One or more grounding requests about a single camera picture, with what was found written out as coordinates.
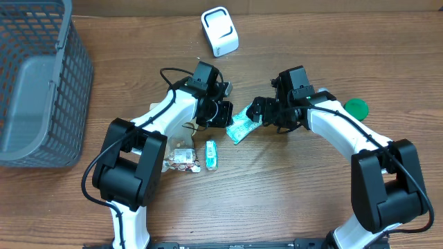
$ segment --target green round lid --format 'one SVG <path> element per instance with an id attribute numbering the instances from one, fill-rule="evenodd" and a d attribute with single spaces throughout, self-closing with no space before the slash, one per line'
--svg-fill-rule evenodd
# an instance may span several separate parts
<path id="1" fill-rule="evenodd" d="M 358 121 L 363 121 L 369 114 L 368 104 L 361 99 L 351 99 L 344 107 L 345 110 Z"/>

